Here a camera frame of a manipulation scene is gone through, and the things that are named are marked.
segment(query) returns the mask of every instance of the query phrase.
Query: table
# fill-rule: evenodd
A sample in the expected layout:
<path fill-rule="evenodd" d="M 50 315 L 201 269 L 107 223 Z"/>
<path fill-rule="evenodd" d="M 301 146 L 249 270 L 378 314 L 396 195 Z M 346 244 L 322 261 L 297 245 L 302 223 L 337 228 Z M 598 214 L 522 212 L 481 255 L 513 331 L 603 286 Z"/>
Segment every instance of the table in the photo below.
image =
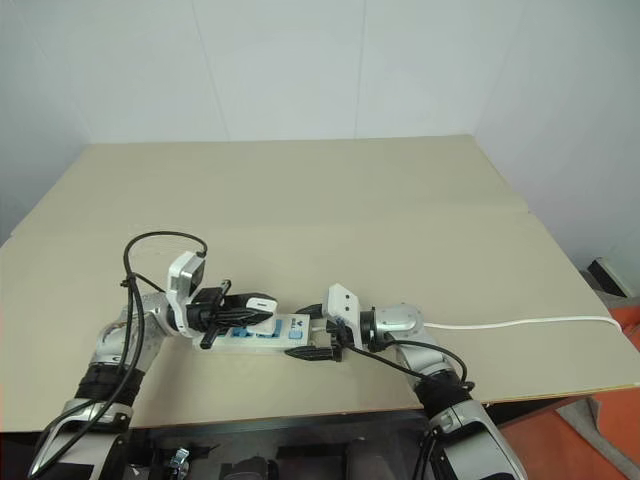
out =
<path fill-rule="evenodd" d="M 73 397 L 99 330 L 126 302 L 122 249 L 171 228 L 210 246 L 203 285 L 231 278 L 293 311 L 340 282 L 365 308 L 428 321 L 607 315 L 472 137 L 90 146 L 0 249 L 3 424 L 41 429 Z M 163 282 L 181 239 L 133 252 Z M 637 385 L 640 356 L 611 325 L 433 331 L 481 401 Z M 165 341 L 132 426 L 415 409 L 403 375 L 342 363 L 199 353 Z"/>

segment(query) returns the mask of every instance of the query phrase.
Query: power cord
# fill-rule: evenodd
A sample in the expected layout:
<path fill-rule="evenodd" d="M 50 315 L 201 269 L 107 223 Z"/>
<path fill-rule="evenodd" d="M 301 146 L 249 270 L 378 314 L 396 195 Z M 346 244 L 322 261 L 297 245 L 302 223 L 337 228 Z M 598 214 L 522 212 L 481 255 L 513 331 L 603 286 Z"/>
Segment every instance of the power cord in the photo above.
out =
<path fill-rule="evenodd" d="M 131 365 L 126 370 L 125 374 L 120 380 L 120 383 L 115 388 L 111 396 L 102 405 L 100 410 L 98 410 L 98 412 L 93 416 L 93 418 L 89 420 L 87 423 L 85 423 L 62 447 L 60 447 L 56 451 L 56 453 L 54 453 L 51 457 L 49 457 L 49 459 L 46 462 L 40 465 L 40 467 L 35 473 L 33 473 L 32 475 L 29 475 L 28 476 L 29 480 L 36 479 L 42 476 L 47 470 L 49 470 L 53 465 L 55 465 L 58 462 L 58 460 L 60 460 L 60 458 L 62 458 L 62 456 L 65 453 L 67 453 L 69 449 L 78 442 L 78 440 L 80 440 L 89 430 L 91 430 L 91 428 L 93 428 L 100 421 L 102 416 L 115 403 L 116 399 L 118 398 L 122 390 L 127 385 L 129 379 L 135 372 L 136 366 L 138 365 L 138 360 L 140 359 L 140 354 L 142 353 L 142 346 L 144 343 L 144 323 L 145 322 L 144 322 L 144 308 L 142 305 L 142 296 L 140 294 L 140 289 L 138 288 L 138 284 L 136 281 L 139 278 L 139 276 L 136 273 L 134 273 L 133 270 L 131 269 L 130 251 L 131 251 L 131 248 L 140 240 L 143 240 L 149 237 L 156 237 L 156 236 L 175 236 L 175 237 L 189 238 L 191 240 L 194 240 L 200 243 L 200 245 L 202 245 L 203 251 L 198 253 L 199 256 L 205 257 L 207 254 L 207 244 L 200 238 L 188 233 L 175 232 L 170 230 L 160 230 L 155 232 L 143 233 L 141 235 L 138 235 L 137 237 L 134 237 L 132 240 L 129 241 L 129 243 L 127 243 L 123 253 L 123 264 L 124 264 L 124 270 L 126 273 L 126 278 L 123 283 L 127 287 L 127 326 L 126 326 L 127 336 L 125 338 L 125 343 L 122 349 L 122 355 L 121 355 L 119 367 L 124 366 L 126 357 L 129 353 L 129 336 L 130 336 L 129 334 L 131 332 L 131 328 L 133 325 L 133 303 L 135 303 L 135 307 L 137 310 L 138 331 L 137 331 L 137 338 L 136 338 L 136 346 L 133 352 L 133 357 L 131 359 Z M 85 408 L 93 403 L 97 403 L 97 402 L 94 400 L 91 400 L 89 402 L 83 403 L 82 405 L 74 407 L 73 409 L 67 412 L 64 412 L 63 414 L 56 417 L 56 419 L 54 419 L 51 423 L 49 423 L 45 431 L 53 428 L 53 426 L 55 425 L 55 422 L 60 421 L 70 416 L 72 413 L 75 413 L 81 410 L 82 408 Z"/>
<path fill-rule="evenodd" d="M 444 325 L 442 323 L 425 322 L 424 326 L 429 328 L 439 328 L 442 330 L 486 330 L 491 328 L 513 327 L 515 325 L 526 325 L 531 323 L 560 323 L 560 322 L 604 322 L 615 326 L 619 332 L 622 332 L 620 324 L 613 318 L 600 317 L 594 315 L 575 315 L 571 317 L 542 317 L 542 318 L 523 318 L 521 320 L 509 320 L 498 323 L 480 323 L 475 325 Z"/>

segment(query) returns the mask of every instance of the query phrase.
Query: black cable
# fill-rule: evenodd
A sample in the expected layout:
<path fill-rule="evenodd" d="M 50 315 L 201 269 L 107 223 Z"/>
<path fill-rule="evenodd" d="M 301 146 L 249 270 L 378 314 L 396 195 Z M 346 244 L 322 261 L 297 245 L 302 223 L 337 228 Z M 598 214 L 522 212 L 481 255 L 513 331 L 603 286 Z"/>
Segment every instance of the black cable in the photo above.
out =
<path fill-rule="evenodd" d="M 422 465 L 422 460 L 424 460 L 425 453 L 427 451 L 427 440 L 429 440 L 428 434 L 422 438 L 420 442 L 420 448 L 418 450 L 418 456 L 416 457 L 416 464 L 413 467 L 413 474 L 411 475 L 411 480 L 418 480 L 418 472 L 420 471 L 420 466 Z"/>
<path fill-rule="evenodd" d="M 388 340 L 384 343 L 385 348 L 388 347 L 389 345 L 412 345 L 414 347 L 423 347 L 423 348 L 428 348 L 429 350 L 435 350 L 436 352 L 444 353 L 447 357 L 453 358 L 460 365 L 460 368 L 462 369 L 462 373 L 460 375 L 460 381 L 462 383 L 465 383 L 467 381 L 467 365 L 458 355 L 453 353 L 451 350 L 447 350 L 446 348 L 441 347 L 440 345 L 433 345 L 431 343 L 424 343 L 424 342 L 415 342 L 413 340 Z"/>
<path fill-rule="evenodd" d="M 137 275 L 131 270 L 131 259 L 129 257 L 129 252 L 131 251 L 131 248 L 133 247 L 133 245 L 135 245 L 138 241 L 144 238 L 154 237 L 154 236 L 177 236 L 177 237 L 190 238 L 202 245 L 203 251 L 198 253 L 199 256 L 204 257 L 207 254 L 207 244 L 203 240 L 199 239 L 195 235 L 191 235 L 183 232 L 174 232 L 174 231 L 168 231 L 168 230 L 147 232 L 147 233 L 138 235 L 137 237 L 134 237 L 132 240 L 129 241 L 129 243 L 127 243 L 127 246 L 124 249 L 123 258 L 122 258 L 124 263 L 124 270 L 127 274 L 125 281 L 127 282 L 127 286 L 128 286 L 128 299 L 133 297 L 133 301 L 135 302 L 135 306 L 138 314 L 137 315 L 138 316 L 138 332 L 137 332 L 138 335 L 136 338 L 136 347 L 133 352 L 133 357 L 131 359 L 131 365 L 123 375 L 122 380 L 120 380 L 120 383 L 118 384 L 116 389 L 113 391 L 109 399 L 102 405 L 100 410 L 98 410 L 96 415 L 90 421 L 85 423 L 62 447 L 60 447 L 56 451 L 56 453 L 54 453 L 51 457 L 49 457 L 49 459 L 46 462 L 40 465 L 38 470 L 33 475 L 29 475 L 28 478 L 30 480 L 39 478 L 40 476 L 42 476 L 49 468 L 51 468 L 54 464 L 56 464 L 58 460 L 60 460 L 60 458 L 62 458 L 62 456 L 65 453 L 67 453 L 69 449 L 78 442 L 78 440 L 80 440 L 89 430 L 91 430 L 91 428 L 93 428 L 100 421 L 100 419 L 106 413 L 106 411 L 109 408 L 111 408 L 111 406 L 115 403 L 116 399 L 118 398 L 122 390 L 127 385 L 127 382 L 133 375 L 133 372 L 136 370 L 136 366 L 138 365 L 138 360 L 140 359 L 140 355 L 142 353 L 142 346 L 144 344 L 144 308 L 142 305 L 142 296 L 140 295 L 140 289 L 138 288 L 138 284 L 136 283 Z M 132 323 L 133 323 L 133 309 L 131 308 L 131 302 L 128 302 L 127 327 L 129 331 Z M 122 358 L 126 358 L 126 356 L 128 355 L 128 345 L 126 340 L 125 340 L 124 347 L 122 349 L 123 350 Z M 63 414 L 63 415 L 68 416 L 70 415 L 70 413 L 66 412 L 66 414 Z"/>
<path fill-rule="evenodd" d="M 144 283 L 146 283 L 147 285 L 149 285 L 150 287 L 154 288 L 156 291 L 160 292 L 160 293 L 165 293 L 164 289 L 162 287 L 160 287 L 158 284 L 152 282 L 151 280 L 149 280 L 147 277 L 145 277 L 144 275 L 140 274 L 140 273 L 136 273 L 135 274 L 136 277 L 140 280 L 142 280 Z"/>
<path fill-rule="evenodd" d="M 364 355 L 365 357 L 372 358 L 373 360 L 377 360 L 378 362 L 384 363 L 385 365 L 390 366 L 391 368 L 395 368 L 396 370 L 400 370 L 407 375 L 412 375 L 414 377 L 418 377 L 422 380 L 429 381 L 429 377 L 426 375 L 422 375 L 421 373 L 416 372 L 415 370 L 411 370 L 410 368 L 403 367 L 402 365 L 398 365 L 397 363 L 392 362 L 391 360 L 387 360 L 384 357 L 376 355 L 375 353 L 367 352 L 365 350 L 360 350 L 359 348 L 354 347 L 353 345 L 345 345 L 349 350 L 359 353 L 360 355 Z"/>
<path fill-rule="evenodd" d="M 317 318 L 322 318 L 322 304 L 314 303 L 313 305 L 307 305 L 299 310 L 296 310 L 296 314 L 298 315 L 309 315 L 311 320 L 315 320 Z"/>
<path fill-rule="evenodd" d="M 421 480 L 424 480 L 424 475 L 427 471 L 427 465 L 431 461 L 431 454 L 433 453 L 433 449 L 436 446 L 436 439 L 431 437 L 431 443 L 429 444 L 429 448 L 427 452 L 424 454 L 424 458 L 422 459 L 422 472 L 420 474 Z"/>
<path fill-rule="evenodd" d="M 34 451 L 38 452 L 40 450 L 40 448 L 42 448 L 42 445 L 44 444 L 44 441 L 46 440 L 47 435 L 49 434 L 51 429 L 56 426 L 56 424 L 58 422 L 61 422 L 65 418 L 70 417 L 74 413 L 76 413 L 76 412 L 78 412 L 78 411 L 80 411 L 80 410 L 82 410 L 82 409 L 84 409 L 84 408 L 86 408 L 89 405 L 92 405 L 94 403 L 96 403 L 95 400 L 89 400 L 87 402 L 81 403 L 80 405 L 76 405 L 75 407 L 70 408 L 69 410 L 65 410 L 60 415 L 58 415 L 56 418 L 51 420 L 49 422 L 49 424 L 46 427 L 44 427 L 44 429 L 42 430 L 42 433 L 38 437 L 38 441 L 36 442 L 36 446 L 34 447 Z"/>
<path fill-rule="evenodd" d="M 117 373 L 120 375 L 124 370 L 127 362 L 127 355 L 129 355 L 129 343 L 131 342 L 131 322 L 130 318 L 133 318 L 133 292 L 131 288 L 127 288 L 127 325 L 124 333 L 124 346 L 122 347 L 122 353 L 120 354 L 120 363 L 118 364 Z"/>

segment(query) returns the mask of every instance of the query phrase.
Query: orange floor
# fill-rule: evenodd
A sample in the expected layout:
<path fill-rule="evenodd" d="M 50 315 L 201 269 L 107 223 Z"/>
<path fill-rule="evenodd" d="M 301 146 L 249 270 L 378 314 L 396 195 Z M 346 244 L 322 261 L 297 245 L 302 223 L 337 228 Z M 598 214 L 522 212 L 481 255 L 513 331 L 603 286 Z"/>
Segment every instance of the orange floor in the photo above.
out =
<path fill-rule="evenodd" d="M 529 480 L 626 480 L 556 412 L 502 430 Z"/>
<path fill-rule="evenodd" d="M 615 309 L 612 316 L 640 348 L 640 307 Z M 606 438 L 637 455 L 640 442 L 640 389 L 595 395 L 601 402 L 599 428 Z M 520 457 L 530 480 L 625 480 L 607 459 L 586 442 L 555 411 L 543 413 L 502 430 Z"/>

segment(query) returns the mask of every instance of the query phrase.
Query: white power strip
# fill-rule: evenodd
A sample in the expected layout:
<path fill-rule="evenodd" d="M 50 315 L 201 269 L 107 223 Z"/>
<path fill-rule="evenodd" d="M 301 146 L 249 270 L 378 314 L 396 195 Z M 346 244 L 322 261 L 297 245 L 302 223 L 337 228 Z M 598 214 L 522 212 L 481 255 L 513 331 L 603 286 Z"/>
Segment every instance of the white power strip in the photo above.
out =
<path fill-rule="evenodd" d="M 225 353 L 281 353 L 284 350 L 309 344 L 309 315 L 275 315 L 273 335 L 250 333 L 246 328 L 230 328 L 218 335 L 208 352 Z M 193 346 L 200 348 L 202 336 L 193 339 Z"/>

